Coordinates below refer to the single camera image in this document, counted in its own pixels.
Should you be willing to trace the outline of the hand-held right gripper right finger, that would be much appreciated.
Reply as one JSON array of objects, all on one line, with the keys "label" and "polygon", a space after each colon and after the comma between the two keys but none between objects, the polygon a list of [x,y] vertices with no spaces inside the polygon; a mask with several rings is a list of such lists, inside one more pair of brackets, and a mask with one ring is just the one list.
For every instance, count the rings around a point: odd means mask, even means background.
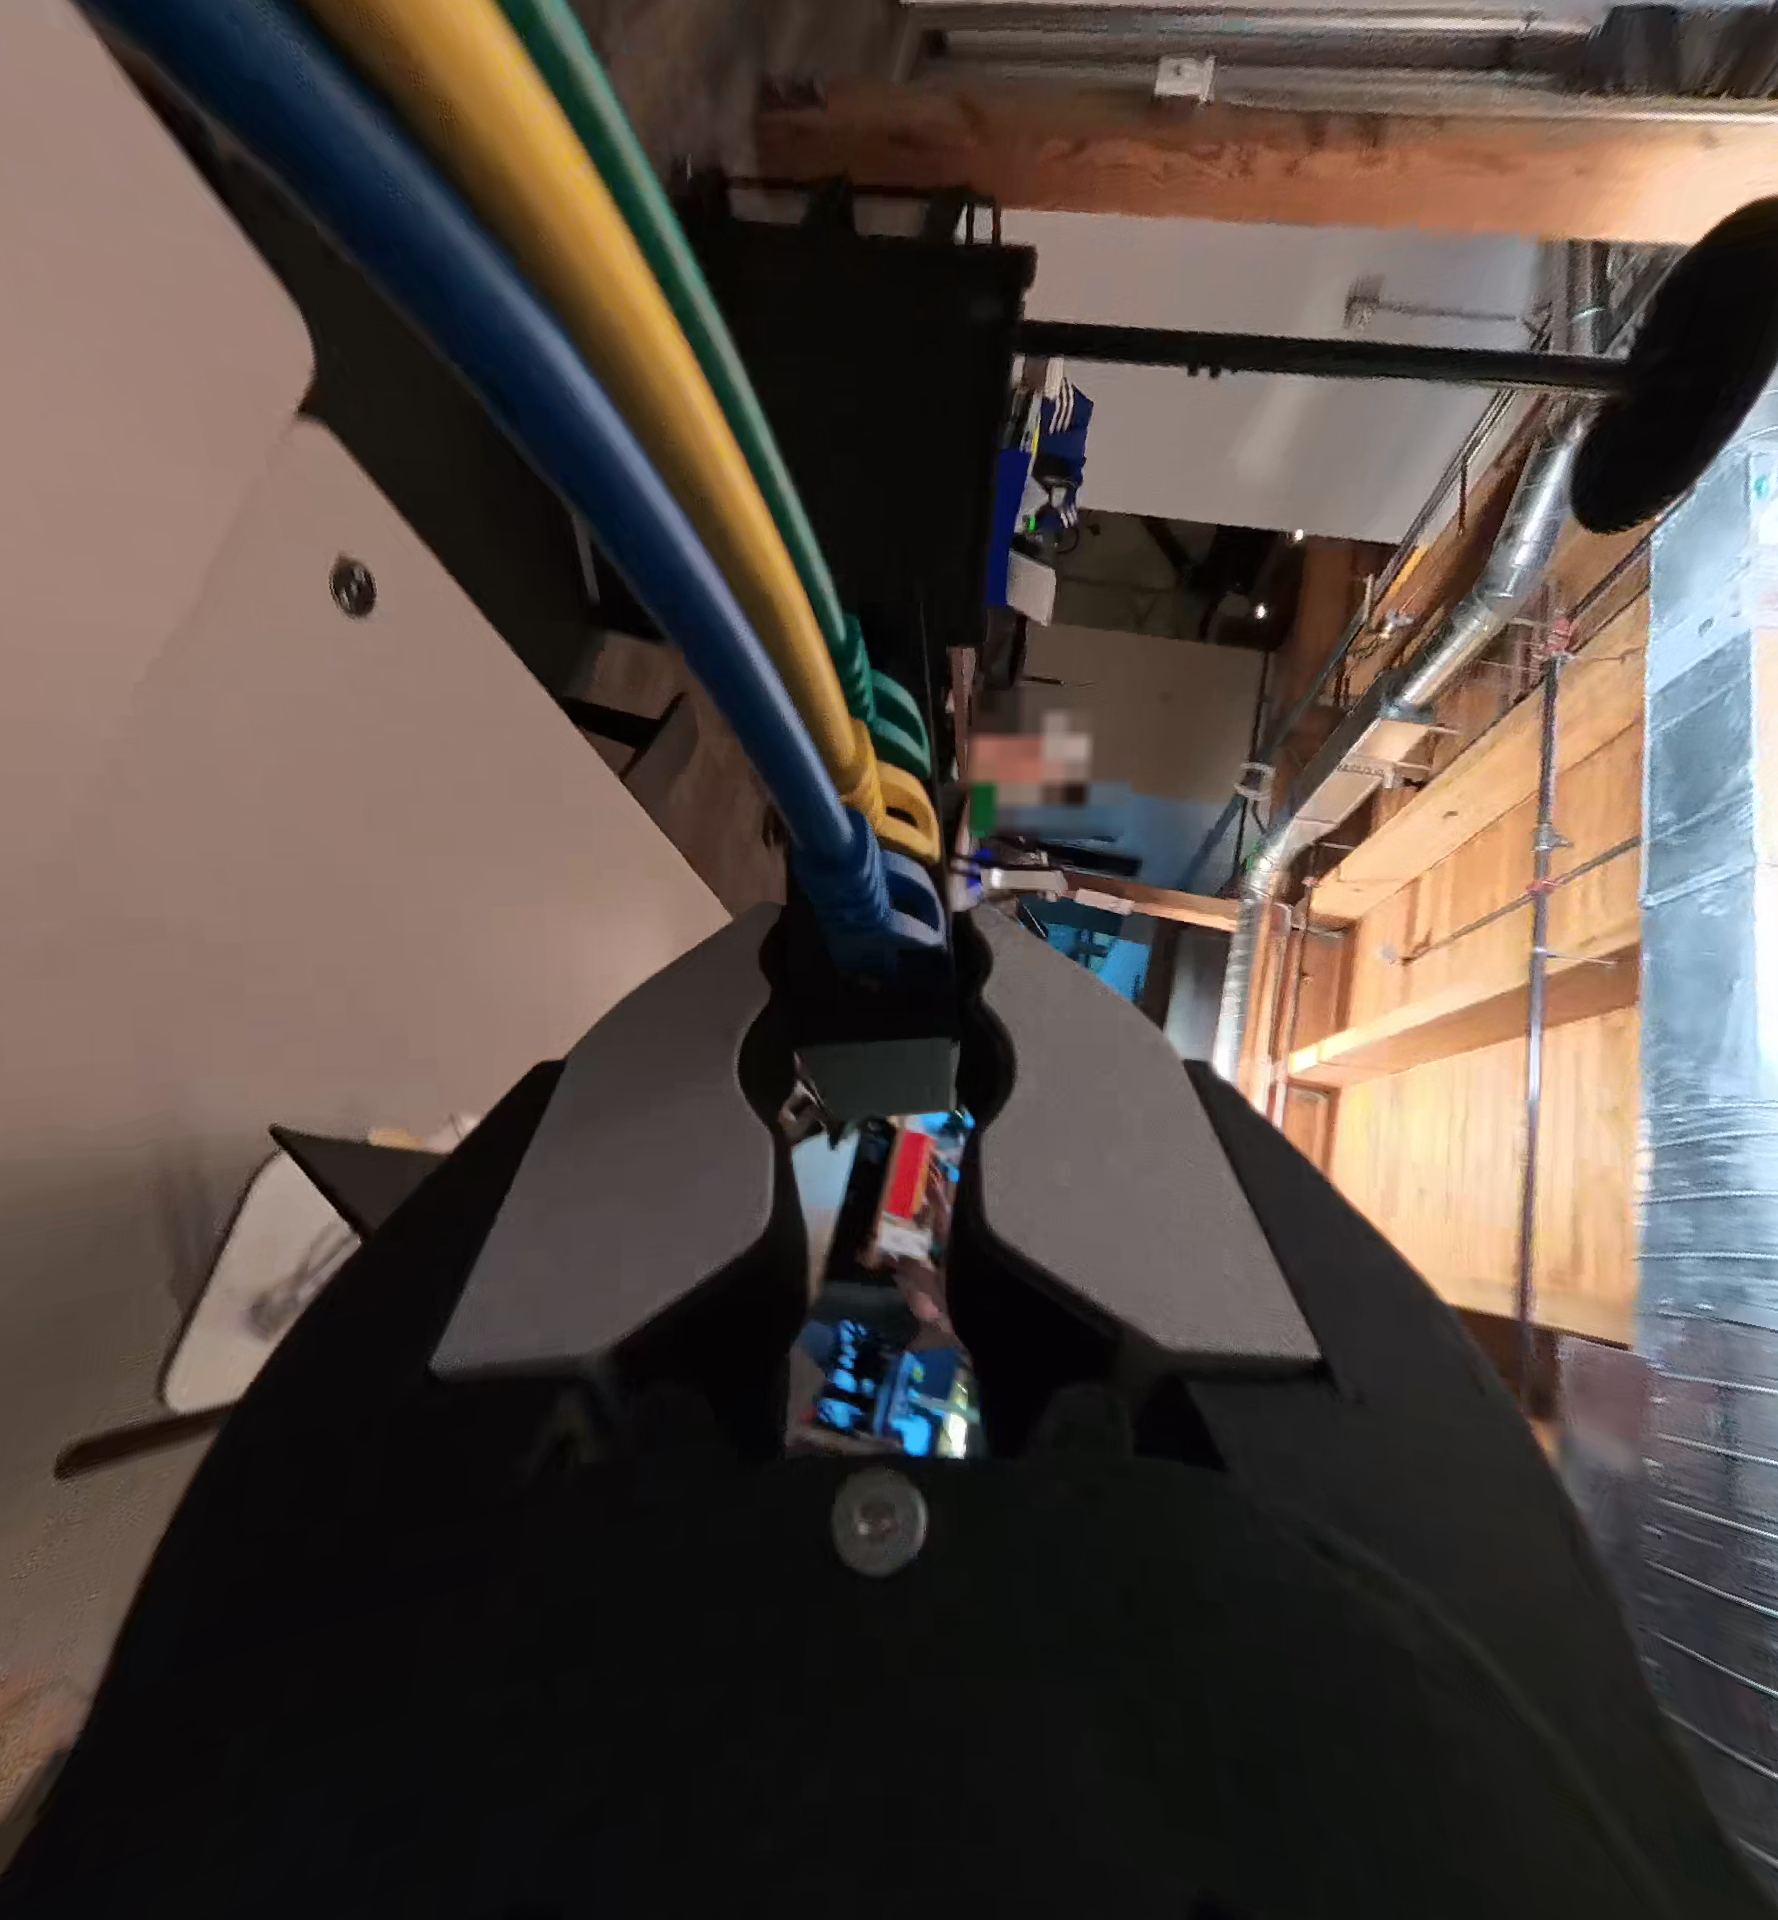
[{"label": "hand-held right gripper right finger", "polygon": [[1160,1028],[988,905],[959,960],[974,1133],[946,1285],[992,1449],[1023,1453],[1067,1388],[1142,1427],[1198,1382],[1318,1380],[1318,1334]]}]

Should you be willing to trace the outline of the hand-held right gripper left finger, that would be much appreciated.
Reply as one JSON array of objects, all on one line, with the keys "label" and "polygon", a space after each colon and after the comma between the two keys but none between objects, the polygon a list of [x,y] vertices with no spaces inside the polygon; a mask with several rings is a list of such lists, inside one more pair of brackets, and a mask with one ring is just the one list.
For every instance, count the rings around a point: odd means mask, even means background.
[{"label": "hand-held right gripper left finger", "polygon": [[780,1140],[795,1061],[769,1017],[759,905],[574,1045],[431,1357],[450,1382],[556,1380],[610,1415],[696,1397],[732,1445],[780,1449],[808,1312]]}]

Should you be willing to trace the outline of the black pole lamp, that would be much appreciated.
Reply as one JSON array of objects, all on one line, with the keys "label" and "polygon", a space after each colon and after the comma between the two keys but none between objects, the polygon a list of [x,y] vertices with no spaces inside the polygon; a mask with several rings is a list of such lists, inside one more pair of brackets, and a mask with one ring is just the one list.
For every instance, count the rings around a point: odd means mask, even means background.
[{"label": "black pole lamp", "polygon": [[1402,346],[1243,333],[1023,322],[1021,356],[1486,388],[1586,400],[1569,513],[1591,535],[1641,526],[1685,496],[1778,367],[1778,197],[1738,207],[1658,285],[1624,356]]}]

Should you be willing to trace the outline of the wooden column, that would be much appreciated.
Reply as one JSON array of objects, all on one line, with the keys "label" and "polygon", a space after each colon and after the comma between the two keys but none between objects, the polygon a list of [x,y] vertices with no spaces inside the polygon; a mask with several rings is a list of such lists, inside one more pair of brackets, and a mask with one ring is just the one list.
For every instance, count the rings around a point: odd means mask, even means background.
[{"label": "wooden column", "polygon": [[1683,247],[1778,197],[1778,104],[1477,117],[852,80],[759,111],[756,152],[779,179],[1023,212]]}]

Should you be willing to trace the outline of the foil wrapped rectangular duct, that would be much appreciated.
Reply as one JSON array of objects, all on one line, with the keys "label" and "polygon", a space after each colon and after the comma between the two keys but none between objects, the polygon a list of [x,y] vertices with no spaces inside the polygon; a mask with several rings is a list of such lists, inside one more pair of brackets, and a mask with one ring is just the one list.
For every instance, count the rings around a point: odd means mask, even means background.
[{"label": "foil wrapped rectangular duct", "polygon": [[1778,372],[1649,555],[1639,1293],[1558,1465],[1778,1913]]}]

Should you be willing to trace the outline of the silver spiral air duct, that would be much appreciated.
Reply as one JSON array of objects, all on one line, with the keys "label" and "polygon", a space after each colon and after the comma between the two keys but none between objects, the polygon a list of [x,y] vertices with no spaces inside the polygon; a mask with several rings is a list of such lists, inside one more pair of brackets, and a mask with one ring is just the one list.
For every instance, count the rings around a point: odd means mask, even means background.
[{"label": "silver spiral air duct", "polygon": [[1290,864],[1373,797],[1385,771],[1430,731],[1435,704],[1454,675],[1525,611],[1567,521],[1574,462],[1586,433],[1588,418],[1577,407],[1548,420],[1525,462],[1477,583],[1420,654],[1387,669],[1342,716],[1272,814],[1238,891],[1211,1051],[1211,1067],[1224,1082],[1240,1082],[1263,941]]}]

